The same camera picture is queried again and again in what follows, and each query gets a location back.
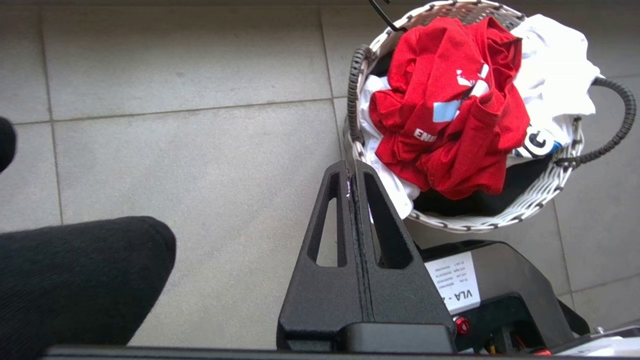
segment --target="white label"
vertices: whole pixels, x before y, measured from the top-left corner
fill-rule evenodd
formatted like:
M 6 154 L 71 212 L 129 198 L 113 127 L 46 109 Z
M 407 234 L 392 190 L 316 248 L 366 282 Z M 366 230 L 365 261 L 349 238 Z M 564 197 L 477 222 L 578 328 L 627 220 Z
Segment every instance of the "white label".
M 629 356 L 637 357 L 640 353 L 638 338 L 623 339 L 619 336 L 600 338 L 590 343 L 558 353 L 568 356 Z
M 480 306 L 474 260 L 470 252 L 424 263 L 450 314 Z

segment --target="gray floor tile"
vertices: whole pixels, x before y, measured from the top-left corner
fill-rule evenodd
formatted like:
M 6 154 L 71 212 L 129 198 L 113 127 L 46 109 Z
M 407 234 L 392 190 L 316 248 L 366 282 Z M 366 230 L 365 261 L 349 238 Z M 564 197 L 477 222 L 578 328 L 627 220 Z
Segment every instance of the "gray floor tile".
M 0 6 L 0 116 L 13 123 L 49 120 L 38 9 Z
M 404 223 L 413 240 L 428 247 L 469 239 L 504 241 L 524 255 L 549 279 L 556 294 L 570 291 L 553 205 L 545 206 L 535 217 L 485 234 L 452 234 L 432 229 L 413 220 Z
M 329 98 L 318 11 L 46 8 L 54 118 Z
M 399 19 L 415 5 L 386 6 L 391 19 Z M 387 25 L 370 6 L 325 6 L 322 8 L 324 42 L 326 44 L 333 96 L 347 96 L 349 65 L 355 49 L 371 42 Z
M 338 99 L 334 99 L 333 107 L 335 108 L 335 121 L 337 122 L 338 139 L 340 140 L 340 154 L 342 155 L 342 157 L 344 157 L 345 150 L 342 144 L 342 142 L 344 141 L 342 130 L 344 129 L 344 119 L 347 117 L 347 98 L 339 97 Z
M 330 100 L 55 126 L 65 222 L 150 215 L 176 234 L 173 274 L 133 344 L 273 348 L 339 158 Z
M 640 95 L 640 78 L 622 83 Z M 610 140 L 620 126 L 622 101 L 607 89 L 590 91 L 596 115 L 582 123 L 586 151 Z M 640 211 L 640 129 L 618 148 L 578 168 L 556 197 L 556 208 L 573 290 L 640 273 L 637 241 Z
M 508 5 L 527 15 L 541 13 L 585 34 L 588 58 L 604 76 L 640 74 L 639 2 L 514 0 Z
M 51 124 L 16 126 L 15 158 L 0 174 L 0 233 L 60 225 Z
M 570 307 L 570 308 L 575 310 L 575 306 L 573 306 L 573 297 L 572 297 L 571 293 L 558 296 L 558 299 L 560 299 L 560 301 L 564 302 L 564 304 L 567 305 L 568 307 Z
M 605 329 L 640 318 L 640 276 L 573 293 L 575 310 L 591 327 Z
M 329 202 L 324 219 L 322 239 L 318 250 L 316 263 L 320 266 L 338 266 L 338 218 L 336 200 Z

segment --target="white wicker basket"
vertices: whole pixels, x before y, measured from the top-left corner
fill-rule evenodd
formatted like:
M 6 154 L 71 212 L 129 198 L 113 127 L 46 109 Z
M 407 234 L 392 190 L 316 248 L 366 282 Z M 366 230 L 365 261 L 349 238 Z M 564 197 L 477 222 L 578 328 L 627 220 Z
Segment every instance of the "white wicker basket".
M 404 17 L 391 23 L 383 11 L 377 7 L 380 15 L 390 25 L 371 45 L 363 45 L 354 54 L 349 76 L 348 115 L 344 131 L 344 145 L 347 153 L 355 160 L 363 160 L 362 134 L 358 119 L 359 94 L 366 77 L 369 75 L 377 60 L 392 51 L 397 45 L 403 32 L 416 26 L 425 26 L 436 17 L 454 17 L 464 24 L 472 24 L 485 17 L 492 16 L 506 29 L 512 30 L 518 26 L 525 15 L 499 3 L 486 0 L 448 0 L 435 1 L 421 8 L 417 8 Z M 565 147 L 554 155 L 547 171 L 541 175 L 529 189 L 521 194 L 512 205 L 501 214 L 494 217 L 458 216 L 442 217 L 436 214 L 425 214 L 413 210 L 409 218 L 422 224 L 452 233 L 484 233 L 500 227 L 524 221 L 539 212 L 562 189 L 573 170 L 583 163 L 593 161 L 617 146 L 627 135 L 636 117 L 636 103 L 633 95 L 624 86 L 614 81 L 598 78 L 594 85 L 608 87 L 617 92 L 625 102 L 625 119 L 616 136 L 602 148 L 580 155 L 584 146 L 584 137 L 580 118 L 573 123 L 575 139 L 571 146 Z

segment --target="red shirt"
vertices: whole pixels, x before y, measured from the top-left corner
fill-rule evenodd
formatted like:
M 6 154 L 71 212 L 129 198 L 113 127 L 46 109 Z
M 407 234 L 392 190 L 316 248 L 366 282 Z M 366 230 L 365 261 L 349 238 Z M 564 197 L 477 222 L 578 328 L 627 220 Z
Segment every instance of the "red shirt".
M 468 26 L 437 18 L 409 30 L 391 61 L 391 90 L 371 98 L 383 134 L 376 155 L 422 191 L 454 200 L 500 193 L 507 155 L 529 125 L 513 85 L 521 57 L 521 39 L 491 17 Z

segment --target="metal hook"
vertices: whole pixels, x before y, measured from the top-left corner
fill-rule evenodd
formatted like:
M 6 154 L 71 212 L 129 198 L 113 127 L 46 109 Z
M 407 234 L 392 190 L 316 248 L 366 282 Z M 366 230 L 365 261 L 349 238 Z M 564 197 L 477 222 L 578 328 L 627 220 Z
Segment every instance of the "metal hook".
M 384 0 L 385 3 L 390 4 L 390 0 Z M 376 10 L 376 12 L 378 13 L 378 15 L 382 18 L 382 20 L 385 21 L 385 23 L 387 23 L 387 25 L 389 26 L 389 28 L 395 32 L 398 31 L 402 31 L 403 33 L 406 33 L 408 30 L 406 27 L 402 27 L 402 28 L 398 28 L 393 21 L 391 21 L 391 19 L 389 19 L 389 16 L 387 16 L 387 14 L 382 10 L 382 8 L 380 8 L 380 5 L 378 5 L 376 3 L 376 0 L 369 0 L 369 4 L 371 4 L 371 6 L 373 7 L 373 10 Z

